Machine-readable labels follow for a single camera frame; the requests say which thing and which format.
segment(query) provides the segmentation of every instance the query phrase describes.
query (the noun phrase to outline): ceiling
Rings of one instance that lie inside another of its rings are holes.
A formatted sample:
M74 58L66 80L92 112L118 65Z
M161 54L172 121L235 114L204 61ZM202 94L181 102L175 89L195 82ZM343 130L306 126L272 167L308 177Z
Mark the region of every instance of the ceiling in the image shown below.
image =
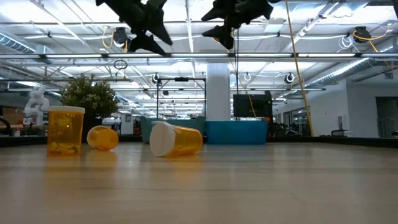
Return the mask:
M37 7L31 1L35 0L2 0L0 7L0 28L8 34L14 35L18 40L28 46L44 45L56 54L93 54L93 53L124 53L124 49L116 47L114 44L110 48L111 33L116 27L127 27L118 22L118 16L105 4L97 7L95 0L43 0L41 3L44 9ZM300 32L304 27L311 26L301 38L296 41L297 52L321 52L321 53L344 53L344 52L365 52L371 49L368 43L354 43L349 47L342 48L341 41L348 32L352 33L356 26L366 26L373 37L385 35L383 38L375 40L378 43L390 39L398 30L395 23L396 15L392 6L367 6L364 1L348 1L349 4L342 4L335 12L328 14L324 19L314 22L320 11L326 6L326 1L290 1L289 9L292 19L293 35ZM161 41L158 44L166 52L183 53L225 53L226 49L216 43L213 39L202 37L201 33L211 29L215 25L221 25L220 21L200 22L200 18L212 7L212 0L168 0L164 6L165 26L174 40L173 46L168 46ZM243 25L239 30L239 49L232 51L239 52L292 52L292 48L287 46L291 43L289 23L285 2L274 4L274 12L270 21L261 17L250 25ZM0 53L16 54L15 50L0 45ZM112 82L113 88L135 88L150 87L153 74L158 73L162 78L171 77L206 77L206 65L209 60L173 60L172 58L150 59L147 65L146 58L125 59L133 61L131 66L122 70L123 74L134 80L131 82ZM45 67L47 73L53 73L51 78L68 78L85 75L95 75L96 78L112 78L118 72L113 67L113 60L99 61L98 59L80 60L85 63L96 63L95 66L79 67L70 65L70 60L57 59L54 65L26 66L25 69L34 72L36 75L43 76ZM24 66L32 60L9 60L14 65ZM231 72L234 65L228 60ZM299 61L298 68L304 80L309 80L320 72L336 65L337 60L306 60ZM292 72L296 74L295 63L292 60L278 61L272 63L262 60L246 59L239 62L240 81L244 86L251 88L278 88L285 86L284 74ZM251 74L250 80L245 80L244 75ZM29 79L34 76L21 76ZM198 87L194 82L180 83L170 82L168 87ZM138 91L123 91L119 93L126 99L137 102L151 102L148 94ZM202 91L172 92L168 97L188 96L203 97Z

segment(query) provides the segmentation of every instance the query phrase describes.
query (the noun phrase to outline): wooden table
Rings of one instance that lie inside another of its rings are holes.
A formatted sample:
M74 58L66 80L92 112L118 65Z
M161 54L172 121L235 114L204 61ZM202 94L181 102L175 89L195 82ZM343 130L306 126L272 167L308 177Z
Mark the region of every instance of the wooden table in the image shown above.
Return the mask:
M157 158L149 145L47 158L0 149L1 223L393 223L398 152L333 144L205 146Z

